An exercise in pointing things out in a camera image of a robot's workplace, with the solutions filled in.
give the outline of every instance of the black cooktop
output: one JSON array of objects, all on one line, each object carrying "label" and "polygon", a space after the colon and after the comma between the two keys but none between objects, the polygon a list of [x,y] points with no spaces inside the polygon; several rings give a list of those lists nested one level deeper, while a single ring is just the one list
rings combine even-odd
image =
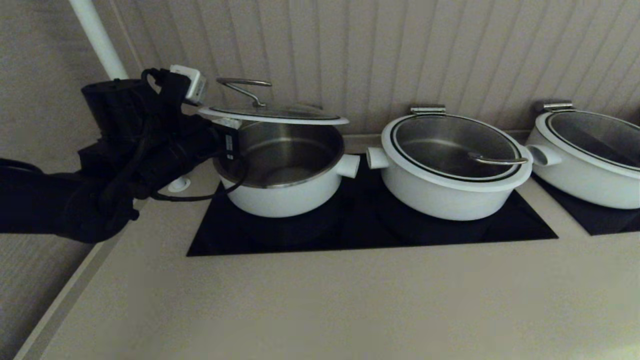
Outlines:
[{"label": "black cooktop", "polygon": [[606,208],[578,199],[533,175],[546,192],[578,221],[590,235],[618,234],[640,231],[640,209]]},{"label": "black cooktop", "polygon": [[[361,163],[366,164],[364,156]],[[228,197],[212,200],[187,256],[540,239],[557,235],[517,192],[490,217],[442,220],[404,205],[387,190],[380,171],[365,165],[356,179],[343,178],[328,202],[296,217],[257,217],[235,207]]]}]

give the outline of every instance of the cooking pot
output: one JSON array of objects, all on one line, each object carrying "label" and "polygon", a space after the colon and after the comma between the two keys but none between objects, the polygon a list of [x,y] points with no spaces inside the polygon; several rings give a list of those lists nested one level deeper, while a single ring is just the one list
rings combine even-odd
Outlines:
[{"label": "cooking pot", "polygon": [[506,133],[444,106],[412,108],[389,123],[367,162],[400,201],[447,220],[498,211],[531,174],[531,154]]},{"label": "cooking pot", "polygon": [[579,199],[640,208],[640,127],[566,102],[540,103],[526,142],[533,171]]},{"label": "cooking pot", "polygon": [[[265,104],[234,83],[271,86],[265,81],[217,79],[250,96],[251,106],[202,108],[204,115],[221,117],[236,127],[238,149],[248,165],[246,179],[229,199],[240,209],[262,217],[300,215],[324,204],[338,190],[342,176],[355,177],[360,157],[344,154],[344,142],[332,125],[349,120],[325,115],[310,106]],[[228,139],[228,146],[233,146]],[[242,178],[243,167],[229,158],[214,159],[225,188]]]}]

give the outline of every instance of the countertop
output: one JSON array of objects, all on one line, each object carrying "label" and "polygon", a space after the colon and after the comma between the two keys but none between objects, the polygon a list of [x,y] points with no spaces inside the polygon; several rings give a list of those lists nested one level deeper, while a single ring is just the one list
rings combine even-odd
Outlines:
[{"label": "countertop", "polygon": [[558,240],[187,258],[209,202],[140,202],[16,359],[640,359],[640,233],[517,191]]}]

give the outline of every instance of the pot lid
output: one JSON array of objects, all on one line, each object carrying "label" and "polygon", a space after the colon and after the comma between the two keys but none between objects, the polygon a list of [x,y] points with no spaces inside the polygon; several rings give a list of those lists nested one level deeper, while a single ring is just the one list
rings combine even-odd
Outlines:
[{"label": "pot lid", "polygon": [[547,127],[564,143],[613,165],[639,170],[640,127],[586,111],[559,111]]},{"label": "pot lid", "polygon": [[229,106],[228,108],[222,108],[219,106],[212,106],[210,108],[201,108],[199,113],[205,115],[213,115],[217,117],[226,117],[239,120],[251,120],[262,122],[276,122],[279,124],[300,124],[300,125],[341,125],[348,124],[349,120],[336,116],[327,115],[320,109],[312,106],[306,106],[301,104],[295,105],[277,105],[267,104],[262,101],[253,93],[235,86],[233,84],[244,85],[257,85],[257,86],[271,86],[271,83],[260,80],[249,79],[230,79],[230,78],[218,78],[216,81],[228,88],[231,88],[239,93],[246,95],[253,99],[251,103],[237,104]]},{"label": "pot lid", "polygon": [[449,179],[498,181],[514,174],[523,158],[501,131],[466,117],[441,111],[412,109],[415,116],[391,130],[398,153],[422,170]]}]

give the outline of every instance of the metal handle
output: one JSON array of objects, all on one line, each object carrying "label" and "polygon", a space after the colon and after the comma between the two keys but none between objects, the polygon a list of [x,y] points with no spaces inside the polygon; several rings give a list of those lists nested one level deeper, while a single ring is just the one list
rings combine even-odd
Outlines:
[{"label": "metal handle", "polygon": [[249,80],[249,79],[234,79],[234,78],[217,78],[216,81],[219,84],[222,84],[230,89],[233,89],[237,92],[239,92],[240,94],[243,95],[247,95],[248,97],[253,99],[253,106],[256,108],[263,108],[265,106],[267,106],[267,104],[265,104],[264,102],[260,101],[260,99],[258,99],[258,97],[248,91],[245,90],[243,88],[239,88],[238,86],[232,85],[232,84],[244,84],[244,85],[258,85],[258,86],[271,86],[271,83],[268,81],[261,81],[261,80]]},{"label": "metal handle", "polygon": [[524,164],[529,161],[529,159],[527,158],[490,159],[490,158],[485,158],[484,156],[478,154],[477,152],[470,152],[469,158],[472,158],[474,161],[477,161],[479,163],[490,164],[490,165],[517,165],[517,164]]}]

